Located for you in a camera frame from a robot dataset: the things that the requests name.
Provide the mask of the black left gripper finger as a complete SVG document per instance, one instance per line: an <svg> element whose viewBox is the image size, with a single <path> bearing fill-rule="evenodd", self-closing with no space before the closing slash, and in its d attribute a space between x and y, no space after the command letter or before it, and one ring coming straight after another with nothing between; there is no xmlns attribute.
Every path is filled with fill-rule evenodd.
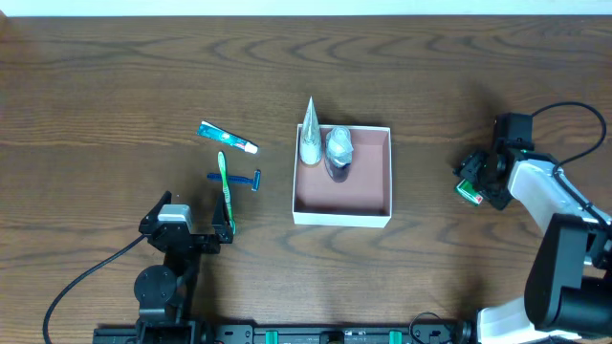
<svg viewBox="0 0 612 344"><path fill-rule="evenodd" d="M221 244L231 244L233 242L233 228L230 224L230 216L223 193L220 193L217 199L211 224Z"/></svg>
<svg viewBox="0 0 612 344"><path fill-rule="evenodd" d="M170 191L165 191L158 202L147 212L142 218L141 225L152 225L158 222L158 215L165 204L171 203L172 194Z"/></svg>

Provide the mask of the green white soap packet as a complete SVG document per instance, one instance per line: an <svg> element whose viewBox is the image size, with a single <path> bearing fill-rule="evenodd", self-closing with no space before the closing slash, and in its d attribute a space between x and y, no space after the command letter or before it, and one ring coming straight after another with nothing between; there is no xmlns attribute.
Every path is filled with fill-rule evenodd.
<svg viewBox="0 0 612 344"><path fill-rule="evenodd" d="M466 179L463 179L455 186L455 192L475 206L481 205L484 201L484 197L476 191L473 185Z"/></svg>

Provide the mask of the white cream tube gold cap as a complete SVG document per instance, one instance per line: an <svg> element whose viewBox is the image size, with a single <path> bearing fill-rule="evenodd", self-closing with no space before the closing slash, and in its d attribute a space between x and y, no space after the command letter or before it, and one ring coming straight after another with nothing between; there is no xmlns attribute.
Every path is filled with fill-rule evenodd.
<svg viewBox="0 0 612 344"><path fill-rule="evenodd" d="M322 156L322 140L314 100L310 97L300 133L298 153L307 165L317 165Z"/></svg>

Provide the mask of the clear bottle blue liquid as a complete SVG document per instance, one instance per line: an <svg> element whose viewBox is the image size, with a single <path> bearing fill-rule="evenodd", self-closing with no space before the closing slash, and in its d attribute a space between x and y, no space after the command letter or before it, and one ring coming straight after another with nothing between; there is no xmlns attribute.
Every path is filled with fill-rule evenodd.
<svg viewBox="0 0 612 344"><path fill-rule="evenodd" d="M326 136L325 166L335 183L347 180L353 159L350 130L345 126L334 127Z"/></svg>

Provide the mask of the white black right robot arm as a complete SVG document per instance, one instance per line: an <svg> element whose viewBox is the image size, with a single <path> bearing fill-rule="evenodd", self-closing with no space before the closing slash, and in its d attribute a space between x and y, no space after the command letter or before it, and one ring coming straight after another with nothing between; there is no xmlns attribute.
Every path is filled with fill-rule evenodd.
<svg viewBox="0 0 612 344"><path fill-rule="evenodd" d="M520 202L543 233L521 297L478 312L459 343L536 343L611 334L611 218L548 154L507 148L467 156L454 175L503 209Z"/></svg>

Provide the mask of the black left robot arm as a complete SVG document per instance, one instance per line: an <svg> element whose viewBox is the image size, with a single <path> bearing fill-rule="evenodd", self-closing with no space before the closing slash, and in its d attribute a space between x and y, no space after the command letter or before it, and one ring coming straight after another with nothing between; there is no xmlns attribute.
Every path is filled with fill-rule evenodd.
<svg viewBox="0 0 612 344"><path fill-rule="evenodd" d="M218 254L221 245L233 241L226 200L220 194L212 217L212 234L192 231L192 215L186 204L173 204L165 192L142 218L139 232L147 243L164 254L164 262L144 269L134 284L139 301L137 344L202 344L215 341L206 321L191 314L191 305L205 254Z"/></svg>

